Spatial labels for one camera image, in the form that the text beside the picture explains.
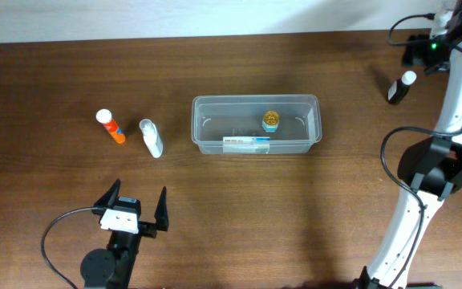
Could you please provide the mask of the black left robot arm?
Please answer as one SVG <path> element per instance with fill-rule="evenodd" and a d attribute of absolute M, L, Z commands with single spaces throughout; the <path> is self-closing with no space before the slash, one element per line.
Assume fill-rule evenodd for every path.
<path fill-rule="evenodd" d="M 111 235 L 105 248 L 90 251 L 81 262 L 80 274 L 85 288 L 127 288 L 141 240 L 155 238 L 159 231 L 168 231 L 166 188 L 160 193 L 155 221 L 145 222 L 140 220 L 140 201 L 121 197 L 120 185 L 119 180 L 115 181 L 91 210 L 99 216 L 100 227 Z"/>

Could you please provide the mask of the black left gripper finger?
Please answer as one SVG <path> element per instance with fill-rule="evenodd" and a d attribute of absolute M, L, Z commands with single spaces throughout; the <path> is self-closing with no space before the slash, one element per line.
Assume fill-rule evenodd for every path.
<path fill-rule="evenodd" d="M 156 219 L 156 229 L 167 232 L 169 228 L 168 207 L 167 207 L 167 188 L 164 186 L 154 214 Z"/>
<path fill-rule="evenodd" d="M 120 186 L 120 179 L 116 179 L 110 189 L 94 203 L 94 207 L 104 209 L 112 208 L 119 196 Z"/>

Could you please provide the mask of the dark bottle white cap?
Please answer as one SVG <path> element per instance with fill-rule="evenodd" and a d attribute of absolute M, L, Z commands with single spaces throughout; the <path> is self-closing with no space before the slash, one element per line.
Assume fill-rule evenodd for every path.
<path fill-rule="evenodd" d="M 389 104 L 398 104 L 409 92 L 411 85 L 416 81 L 416 79 L 417 74 L 414 71 L 406 71 L 389 88 L 387 93 L 387 102 Z"/>

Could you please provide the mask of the white green medicine box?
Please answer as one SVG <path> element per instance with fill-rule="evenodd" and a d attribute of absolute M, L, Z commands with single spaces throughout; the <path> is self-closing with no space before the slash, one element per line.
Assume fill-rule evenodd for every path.
<path fill-rule="evenodd" d="M 223 138 L 223 153 L 266 154 L 270 150 L 268 136 L 226 136 Z"/>

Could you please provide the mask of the orange tube white cap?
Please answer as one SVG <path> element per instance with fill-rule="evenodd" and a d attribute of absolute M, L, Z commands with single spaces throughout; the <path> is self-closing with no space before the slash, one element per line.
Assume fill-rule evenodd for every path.
<path fill-rule="evenodd" d="M 122 129 L 113 119 L 112 114 L 108 109 L 100 109 L 95 114 L 95 118 L 99 123 L 101 123 L 105 127 L 107 132 L 110 134 L 110 136 L 117 144 L 123 144 L 126 141 L 126 137 Z"/>

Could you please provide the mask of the white spray bottle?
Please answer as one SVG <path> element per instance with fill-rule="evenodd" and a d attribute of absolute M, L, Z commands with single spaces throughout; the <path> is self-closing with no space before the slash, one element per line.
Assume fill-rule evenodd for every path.
<path fill-rule="evenodd" d="M 143 119 L 139 123 L 139 127 L 143 134 L 144 143 L 152 157 L 161 157 L 164 151 L 164 144 L 156 125 L 150 119 Z"/>

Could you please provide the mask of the small jar gold lid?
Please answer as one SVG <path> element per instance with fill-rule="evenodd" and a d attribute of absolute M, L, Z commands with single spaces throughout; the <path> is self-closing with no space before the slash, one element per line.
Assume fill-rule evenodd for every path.
<path fill-rule="evenodd" d="M 276 132 L 279 122 L 279 114 L 275 111 L 268 111 L 262 118 L 262 127 L 266 132 Z"/>

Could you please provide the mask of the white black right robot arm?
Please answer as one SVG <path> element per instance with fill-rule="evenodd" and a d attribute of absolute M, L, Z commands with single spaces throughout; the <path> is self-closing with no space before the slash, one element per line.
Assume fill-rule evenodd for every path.
<path fill-rule="evenodd" d="M 426 75 L 446 71 L 447 91 L 436 127 L 412 126 L 399 132 L 427 135 L 408 147 L 396 173 L 387 175 L 399 187 L 399 199 L 378 253 L 352 283 L 354 288 L 406 288 L 409 268 L 430 221 L 444 201 L 462 188 L 462 0 L 443 4 L 424 18 L 429 33 L 412 35 L 402 63 L 420 65 Z"/>

